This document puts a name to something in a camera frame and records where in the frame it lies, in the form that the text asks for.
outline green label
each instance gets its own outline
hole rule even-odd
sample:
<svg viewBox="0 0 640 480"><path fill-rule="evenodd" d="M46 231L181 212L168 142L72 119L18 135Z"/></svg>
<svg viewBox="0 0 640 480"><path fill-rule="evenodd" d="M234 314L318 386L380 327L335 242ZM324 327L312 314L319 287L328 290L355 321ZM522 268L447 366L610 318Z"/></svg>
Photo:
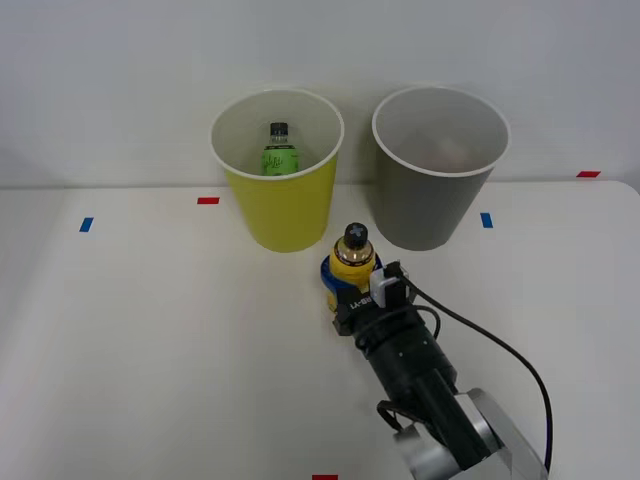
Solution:
<svg viewBox="0 0 640 480"><path fill-rule="evenodd" d="M298 151L293 145L269 145L262 153L262 175L290 175L298 171Z"/></svg>

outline paper cup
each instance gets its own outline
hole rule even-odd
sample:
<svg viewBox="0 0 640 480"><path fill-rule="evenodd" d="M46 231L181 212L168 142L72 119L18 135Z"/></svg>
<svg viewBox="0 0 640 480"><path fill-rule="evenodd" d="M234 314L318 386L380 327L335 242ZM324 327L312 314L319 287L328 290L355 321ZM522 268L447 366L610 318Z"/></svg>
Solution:
<svg viewBox="0 0 640 480"><path fill-rule="evenodd" d="M413 87L378 106L373 213L380 232L408 250L449 240L509 144L487 102L458 90Z"/></svg>
<svg viewBox="0 0 640 480"><path fill-rule="evenodd" d="M272 122L289 124L298 173L260 175ZM344 122L326 99L304 90L267 90L225 109L213 123L213 152L225 169L253 238L276 252L307 248L327 226Z"/></svg>

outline gray paper cup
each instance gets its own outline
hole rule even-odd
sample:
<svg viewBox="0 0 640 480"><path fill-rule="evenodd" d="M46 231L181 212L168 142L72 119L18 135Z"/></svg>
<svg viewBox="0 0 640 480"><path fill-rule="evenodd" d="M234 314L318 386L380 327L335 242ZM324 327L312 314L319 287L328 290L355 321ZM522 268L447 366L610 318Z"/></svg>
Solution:
<svg viewBox="0 0 640 480"><path fill-rule="evenodd" d="M468 93L412 87L385 98L372 126L378 229L408 250L443 245L506 151L506 120Z"/></svg>

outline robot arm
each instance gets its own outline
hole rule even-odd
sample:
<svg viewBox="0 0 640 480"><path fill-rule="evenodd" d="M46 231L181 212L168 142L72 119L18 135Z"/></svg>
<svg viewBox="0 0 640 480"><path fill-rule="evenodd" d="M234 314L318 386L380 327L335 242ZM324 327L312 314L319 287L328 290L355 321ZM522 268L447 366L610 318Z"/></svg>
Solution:
<svg viewBox="0 0 640 480"><path fill-rule="evenodd" d="M353 336L389 400L378 405L416 480L446 480L499 453L527 480L547 478L542 462L493 399L479 389L460 393L457 373L418 311L399 262L374 271L370 293L336 290L334 319L341 336ZM403 428L392 412L413 421Z"/></svg>

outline yellow paper cup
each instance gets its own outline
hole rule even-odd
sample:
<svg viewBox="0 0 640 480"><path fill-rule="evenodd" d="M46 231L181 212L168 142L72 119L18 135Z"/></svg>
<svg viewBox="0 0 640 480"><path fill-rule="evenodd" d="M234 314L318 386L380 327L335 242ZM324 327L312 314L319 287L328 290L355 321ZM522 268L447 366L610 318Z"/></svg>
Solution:
<svg viewBox="0 0 640 480"><path fill-rule="evenodd" d="M263 177L270 124L289 124L300 171ZM213 122L213 153L225 169L253 238L275 252L310 247L327 226L344 122L328 100L304 90L267 90L227 107Z"/></svg>

